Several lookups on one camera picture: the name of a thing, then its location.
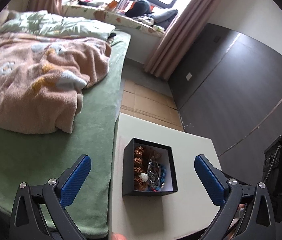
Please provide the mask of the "black jewelry box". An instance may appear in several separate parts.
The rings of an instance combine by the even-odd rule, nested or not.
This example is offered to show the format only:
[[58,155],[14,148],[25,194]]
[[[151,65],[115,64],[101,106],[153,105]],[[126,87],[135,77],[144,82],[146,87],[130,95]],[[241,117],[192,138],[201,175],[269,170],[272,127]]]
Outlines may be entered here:
[[[161,192],[148,192],[159,187]],[[124,148],[123,196],[161,197],[178,191],[170,146],[133,138]]]

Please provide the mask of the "white foam table pad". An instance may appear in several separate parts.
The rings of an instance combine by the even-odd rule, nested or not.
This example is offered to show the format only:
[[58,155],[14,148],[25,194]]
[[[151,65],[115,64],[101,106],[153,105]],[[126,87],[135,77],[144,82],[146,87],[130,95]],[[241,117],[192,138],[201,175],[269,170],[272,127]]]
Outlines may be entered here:
[[205,229],[219,208],[194,169],[220,163],[210,139],[120,114],[115,128],[109,236],[179,239]]

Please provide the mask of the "green bed sheet mattress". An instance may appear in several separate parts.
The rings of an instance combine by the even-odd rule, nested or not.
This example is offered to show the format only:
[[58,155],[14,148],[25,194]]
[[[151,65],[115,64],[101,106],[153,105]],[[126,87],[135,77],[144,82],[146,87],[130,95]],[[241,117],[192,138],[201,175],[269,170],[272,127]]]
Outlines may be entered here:
[[10,214],[20,183],[40,185],[57,178],[82,154],[90,156],[92,168],[67,211],[85,237],[107,236],[114,127],[129,43],[129,34],[116,32],[110,71],[100,83],[84,91],[84,106],[71,134],[57,131],[26,135],[0,128],[0,239],[9,235]]

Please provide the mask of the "pink fleece blanket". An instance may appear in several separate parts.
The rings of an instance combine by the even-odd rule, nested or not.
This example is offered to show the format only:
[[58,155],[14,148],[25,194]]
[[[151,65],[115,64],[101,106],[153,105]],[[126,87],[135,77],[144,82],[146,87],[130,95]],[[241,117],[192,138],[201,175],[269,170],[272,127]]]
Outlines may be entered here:
[[0,128],[72,133],[83,90],[109,72],[111,46],[97,38],[0,34]]

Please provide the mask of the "flattened cardboard floor sheets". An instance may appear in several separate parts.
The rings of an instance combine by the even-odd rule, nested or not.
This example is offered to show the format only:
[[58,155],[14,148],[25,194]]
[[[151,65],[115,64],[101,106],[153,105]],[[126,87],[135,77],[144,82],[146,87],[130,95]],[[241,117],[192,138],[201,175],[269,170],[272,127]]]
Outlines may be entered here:
[[133,81],[123,82],[120,112],[178,131],[184,131],[174,99]]

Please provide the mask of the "pink curtain right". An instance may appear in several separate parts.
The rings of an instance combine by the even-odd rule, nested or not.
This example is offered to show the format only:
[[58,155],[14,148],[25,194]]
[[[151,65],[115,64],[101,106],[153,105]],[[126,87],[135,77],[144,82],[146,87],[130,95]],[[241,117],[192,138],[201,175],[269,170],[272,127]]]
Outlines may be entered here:
[[190,0],[172,22],[144,65],[144,71],[168,80],[197,39],[221,0]]

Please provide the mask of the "light green floral duvet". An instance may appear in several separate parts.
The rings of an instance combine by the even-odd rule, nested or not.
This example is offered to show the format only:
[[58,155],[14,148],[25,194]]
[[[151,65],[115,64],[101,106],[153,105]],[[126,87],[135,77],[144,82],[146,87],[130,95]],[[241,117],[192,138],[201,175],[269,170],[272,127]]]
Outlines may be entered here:
[[63,17],[46,10],[10,11],[0,33],[28,33],[42,37],[93,37],[108,40],[115,26],[84,17]]

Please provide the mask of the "grey pillow on sill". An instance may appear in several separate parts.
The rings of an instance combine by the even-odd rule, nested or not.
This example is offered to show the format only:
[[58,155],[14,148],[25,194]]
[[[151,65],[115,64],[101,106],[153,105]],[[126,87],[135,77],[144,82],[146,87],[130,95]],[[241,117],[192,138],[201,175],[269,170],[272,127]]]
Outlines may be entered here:
[[166,30],[177,14],[177,9],[164,9],[159,12],[153,13],[150,17],[153,18],[155,25],[160,26]]

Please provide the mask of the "floral window seat cushion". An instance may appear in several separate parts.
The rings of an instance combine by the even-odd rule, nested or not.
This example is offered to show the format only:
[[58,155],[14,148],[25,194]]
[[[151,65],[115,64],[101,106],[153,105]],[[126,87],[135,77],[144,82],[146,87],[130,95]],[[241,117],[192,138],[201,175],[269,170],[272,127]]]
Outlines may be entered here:
[[155,37],[162,37],[165,33],[165,31],[163,31],[162,29],[158,29],[156,27],[153,28],[143,22],[115,14],[102,8],[65,4],[62,6],[62,9],[64,15],[67,17],[84,17],[89,20],[97,20],[115,26],[136,29],[142,33]]

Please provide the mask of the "plush toy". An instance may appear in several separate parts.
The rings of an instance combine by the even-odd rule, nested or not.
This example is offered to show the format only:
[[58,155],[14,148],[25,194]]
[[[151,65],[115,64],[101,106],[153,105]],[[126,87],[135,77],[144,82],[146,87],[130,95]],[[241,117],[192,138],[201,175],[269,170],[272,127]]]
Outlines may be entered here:
[[15,10],[9,10],[8,7],[5,7],[1,12],[0,12],[0,27],[3,25],[6,21],[12,20],[16,18],[18,15],[18,12]]

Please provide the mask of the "black bag on sill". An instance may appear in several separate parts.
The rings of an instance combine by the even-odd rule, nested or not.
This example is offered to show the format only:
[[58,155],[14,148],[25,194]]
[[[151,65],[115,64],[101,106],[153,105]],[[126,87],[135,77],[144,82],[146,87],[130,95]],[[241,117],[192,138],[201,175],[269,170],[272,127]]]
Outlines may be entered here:
[[138,0],[133,7],[125,13],[126,17],[134,18],[151,13],[150,3],[147,0]]

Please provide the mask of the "white wall socket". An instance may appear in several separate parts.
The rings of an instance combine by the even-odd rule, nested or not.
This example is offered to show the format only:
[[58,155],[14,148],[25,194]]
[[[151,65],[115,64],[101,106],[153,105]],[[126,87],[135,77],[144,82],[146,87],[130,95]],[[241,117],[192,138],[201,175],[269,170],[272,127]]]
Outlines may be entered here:
[[185,76],[185,78],[186,78],[187,81],[189,81],[189,80],[191,79],[191,77],[192,77],[192,74],[191,74],[191,73],[188,73],[188,74]]

